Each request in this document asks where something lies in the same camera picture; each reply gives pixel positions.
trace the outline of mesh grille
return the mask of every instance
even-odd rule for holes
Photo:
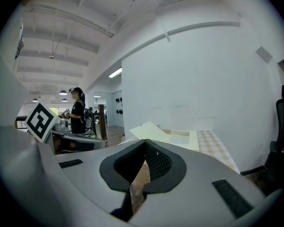
[[[151,182],[164,176],[171,168],[171,159],[146,143],[146,162],[150,169]]]

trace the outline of window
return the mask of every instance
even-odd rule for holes
[[[24,121],[17,121],[17,129],[27,129],[24,124]]]
[[[64,111],[67,109],[65,107],[63,108],[60,108],[60,107],[57,107],[57,108],[49,108],[50,110],[52,110],[54,112],[55,115],[61,115],[62,113],[64,113]]]
[[[52,110],[55,115],[57,116],[59,115],[59,108],[49,108],[49,109]]]

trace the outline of floor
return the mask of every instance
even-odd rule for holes
[[[267,185],[267,183],[265,183],[265,181],[259,176],[260,172],[256,172],[245,177],[249,179],[259,189],[261,189],[265,196],[268,196],[269,194],[271,194],[271,189],[269,188],[270,185]]]
[[[132,198],[132,209],[133,214],[135,214],[138,209],[142,206],[144,202],[143,196],[143,187],[145,184],[150,183],[150,170],[146,162],[144,162],[143,166],[141,167],[138,175],[134,179],[130,190],[131,190],[131,198]]]
[[[97,136],[101,138],[100,125],[96,125]],[[124,135],[124,128],[120,126],[107,126],[106,127],[107,135],[107,147],[116,146],[121,143],[122,137]]]

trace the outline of black t-shirt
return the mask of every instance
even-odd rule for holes
[[[71,132],[73,134],[81,134],[84,133],[84,107],[81,102],[76,101],[74,106],[72,107],[71,114],[81,116],[81,119],[71,118]]]

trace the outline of black rubber pad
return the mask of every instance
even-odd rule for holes
[[[65,162],[61,162],[59,163],[59,165],[61,166],[61,168],[67,168],[67,167],[71,167],[71,166],[75,166],[75,165],[79,165],[83,163],[83,161],[77,159],[77,160],[72,160],[72,161],[65,161]]]
[[[250,204],[226,180],[219,180],[212,184],[237,218],[252,210]]]

